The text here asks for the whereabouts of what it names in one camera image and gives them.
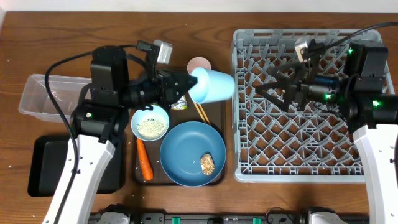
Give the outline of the white rice pile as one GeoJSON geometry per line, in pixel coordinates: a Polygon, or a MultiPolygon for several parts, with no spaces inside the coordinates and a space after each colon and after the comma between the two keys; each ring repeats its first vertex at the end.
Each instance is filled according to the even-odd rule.
{"type": "Polygon", "coordinates": [[[155,140],[160,138],[167,130],[167,125],[160,119],[150,118],[142,120],[137,125],[137,131],[145,140],[155,140]]]}

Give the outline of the pink plastic cup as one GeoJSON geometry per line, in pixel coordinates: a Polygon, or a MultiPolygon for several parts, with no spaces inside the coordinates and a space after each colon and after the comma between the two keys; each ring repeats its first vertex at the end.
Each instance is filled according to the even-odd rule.
{"type": "Polygon", "coordinates": [[[187,71],[191,74],[198,67],[211,70],[211,63],[204,57],[195,57],[188,62],[187,71]]]}

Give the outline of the light blue plastic cup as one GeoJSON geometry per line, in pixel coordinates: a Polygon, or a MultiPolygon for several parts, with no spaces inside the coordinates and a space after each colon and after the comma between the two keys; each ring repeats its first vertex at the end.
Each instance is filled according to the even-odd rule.
{"type": "Polygon", "coordinates": [[[198,82],[188,92],[197,104],[228,100],[235,93],[234,78],[229,74],[198,67],[191,76],[198,82]]]}

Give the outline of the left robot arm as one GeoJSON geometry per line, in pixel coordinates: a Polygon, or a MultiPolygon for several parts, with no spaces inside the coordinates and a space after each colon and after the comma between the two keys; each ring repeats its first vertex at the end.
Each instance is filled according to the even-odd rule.
{"type": "Polygon", "coordinates": [[[87,223],[104,171],[123,143],[129,110],[152,110],[154,103],[169,109],[198,83],[187,73],[158,69],[157,64],[168,62],[161,55],[161,46],[140,41],[134,48],[146,53],[144,60],[127,53],[125,45],[102,46],[89,52],[91,83],[81,89],[70,119],[49,85],[51,71],[69,59],[46,71],[45,89],[70,138],[44,223],[87,223]]]}

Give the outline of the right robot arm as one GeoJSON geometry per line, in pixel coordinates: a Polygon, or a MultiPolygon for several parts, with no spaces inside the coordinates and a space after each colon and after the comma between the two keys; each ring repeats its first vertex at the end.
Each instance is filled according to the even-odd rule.
{"type": "Polygon", "coordinates": [[[346,51],[346,78],[320,75],[321,56],[329,47],[311,40],[297,42],[298,61],[272,67],[276,79],[255,88],[258,95],[288,111],[309,101],[336,105],[357,147],[369,202],[370,223],[397,223],[397,95],[383,93],[387,47],[355,40],[346,51]]]}

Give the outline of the yellow green snack wrapper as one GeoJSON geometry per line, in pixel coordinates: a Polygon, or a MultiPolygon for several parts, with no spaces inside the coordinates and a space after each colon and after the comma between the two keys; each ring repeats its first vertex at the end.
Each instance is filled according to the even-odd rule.
{"type": "Polygon", "coordinates": [[[172,110],[185,110],[188,108],[188,103],[185,95],[183,95],[176,103],[171,105],[172,110]]]}

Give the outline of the light blue rice bowl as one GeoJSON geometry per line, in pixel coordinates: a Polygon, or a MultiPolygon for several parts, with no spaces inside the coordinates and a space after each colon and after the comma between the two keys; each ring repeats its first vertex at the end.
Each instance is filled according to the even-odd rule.
{"type": "Polygon", "coordinates": [[[137,110],[131,119],[133,134],[143,141],[156,141],[168,130],[169,115],[163,108],[153,105],[152,110],[137,110]]]}

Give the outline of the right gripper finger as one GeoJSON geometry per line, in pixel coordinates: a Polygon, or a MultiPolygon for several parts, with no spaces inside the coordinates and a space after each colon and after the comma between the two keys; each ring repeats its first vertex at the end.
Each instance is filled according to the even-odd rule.
{"type": "Polygon", "coordinates": [[[285,101],[280,100],[276,96],[272,96],[272,95],[268,94],[268,90],[278,89],[278,88],[282,89],[282,90],[286,90],[287,84],[283,83],[283,82],[266,83],[266,84],[259,85],[259,86],[255,87],[255,92],[256,92],[256,94],[261,95],[262,97],[264,97],[265,99],[267,99],[268,101],[273,103],[280,110],[288,112],[289,103],[286,103],[285,101]]]}
{"type": "Polygon", "coordinates": [[[299,61],[289,62],[289,63],[279,65],[277,67],[269,67],[266,70],[266,72],[268,75],[274,77],[276,80],[284,81],[284,80],[288,80],[289,78],[287,76],[281,74],[280,72],[283,70],[290,69],[290,68],[300,68],[300,62],[299,61]]]}

